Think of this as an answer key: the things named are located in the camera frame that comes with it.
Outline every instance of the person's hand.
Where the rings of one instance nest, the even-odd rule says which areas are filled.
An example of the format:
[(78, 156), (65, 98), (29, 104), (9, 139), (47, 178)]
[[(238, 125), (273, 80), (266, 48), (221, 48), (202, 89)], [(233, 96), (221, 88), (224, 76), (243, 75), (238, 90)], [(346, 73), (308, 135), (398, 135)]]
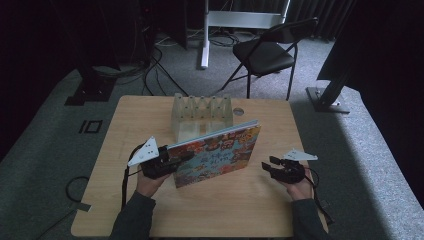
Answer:
[(152, 197), (162, 185), (162, 183), (171, 174), (167, 174), (157, 179), (151, 179), (143, 175), (143, 171), (137, 173), (137, 188), (136, 191), (146, 197)]
[[(310, 176), (309, 169), (305, 169), (305, 175)], [(288, 184), (284, 182), (280, 182), (287, 188), (287, 192), (293, 201), (312, 198), (312, 185), (311, 183), (304, 178), (302, 181), (298, 183)]]

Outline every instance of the picture book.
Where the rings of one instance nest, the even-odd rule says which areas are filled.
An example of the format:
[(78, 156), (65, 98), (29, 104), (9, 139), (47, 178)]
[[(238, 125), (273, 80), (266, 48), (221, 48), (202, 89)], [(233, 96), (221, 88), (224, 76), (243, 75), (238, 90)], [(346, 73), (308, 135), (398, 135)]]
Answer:
[(168, 146), (170, 158), (186, 159), (174, 173), (176, 187), (246, 167), (260, 129), (254, 120)]

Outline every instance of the sleeve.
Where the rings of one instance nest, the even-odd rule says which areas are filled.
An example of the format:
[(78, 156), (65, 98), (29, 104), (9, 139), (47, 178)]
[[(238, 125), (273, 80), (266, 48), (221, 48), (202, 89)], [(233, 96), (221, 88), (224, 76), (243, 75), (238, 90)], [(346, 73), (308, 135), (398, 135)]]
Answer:
[(292, 203), (293, 239), (331, 239), (324, 230), (313, 199), (297, 200)]
[(155, 200), (134, 191), (125, 208), (118, 214), (109, 239), (149, 239), (155, 205)]

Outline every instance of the gray carpet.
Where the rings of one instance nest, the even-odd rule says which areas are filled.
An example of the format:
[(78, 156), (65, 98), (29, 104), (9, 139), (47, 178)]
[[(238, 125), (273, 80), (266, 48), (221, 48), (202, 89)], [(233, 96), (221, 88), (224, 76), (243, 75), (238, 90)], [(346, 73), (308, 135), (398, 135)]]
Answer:
[[(253, 37), (238, 36), (242, 40)], [(245, 80), (218, 91), (238, 65), (231, 48), (211, 45), (209, 68), (200, 70), (201, 42), (189, 43), (188, 49), (169, 41), (158, 46), (163, 53), (160, 63), (186, 92), (245, 97)], [(310, 165), (320, 175), (318, 194), (328, 202), (336, 221), (329, 226), (330, 234), (335, 239), (422, 239), (423, 209), (359, 93), (343, 89), (341, 97), (351, 111), (347, 115), (315, 112), (308, 99), (306, 87), (328, 84), (316, 78), (332, 45), (319, 39), (301, 42), (289, 100), (305, 151), (319, 157)], [(158, 79), (153, 70), (147, 78), (154, 95), (180, 92), (162, 71), (157, 74)], [(285, 99), (288, 76), (286, 70), (254, 79), (251, 98)], [(67, 183), (90, 176), (119, 98), (149, 95), (143, 91), (142, 77), (130, 76), (118, 79), (108, 102), (64, 106), (80, 80), (73, 71), (56, 86), (1, 162), (0, 239), (75, 239), (70, 228), (76, 205), (66, 196)], [(102, 121), (100, 131), (80, 133), (84, 121)], [(85, 180), (74, 181), (69, 188), (72, 197), (81, 198), (85, 186)]]

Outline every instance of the chair leg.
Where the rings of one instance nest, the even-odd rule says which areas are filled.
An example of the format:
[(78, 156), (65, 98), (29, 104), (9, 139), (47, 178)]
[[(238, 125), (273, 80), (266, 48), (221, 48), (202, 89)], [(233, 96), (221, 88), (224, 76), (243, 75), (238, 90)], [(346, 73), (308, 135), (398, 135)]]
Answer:
[(225, 82), (224, 86), (222, 86), (221, 90), (224, 90), (224, 88), (233, 80), (233, 77), (237, 74), (237, 72), (240, 70), (240, 68), (243, 66), (242, 63), (237, 67), (237, 69), (231, 74), (231, 77), (228, 78), (228, 80)]
[(246, 98), (249, 99), (250, 98), (250, 82), (251, 82), (251, 76), (252, 74), (250, 74), (250, 71), (248, 71), (247, 73), (247, 96)]
[(295, 66), (296, 66), (296, 64), (294, 64), (292, 66), (292, 70), (290, 72), (290, 81), (289, 81), (289, 88), (287, 89), (286, 101), (288, 101), (289, 100), (289, 97), (290, 97), (290, 91), (291, 91), (291, 85), (292, 85), (292, 82), (293, 82), (293, 75), (294, 75), (294, 68), (295, 68)]

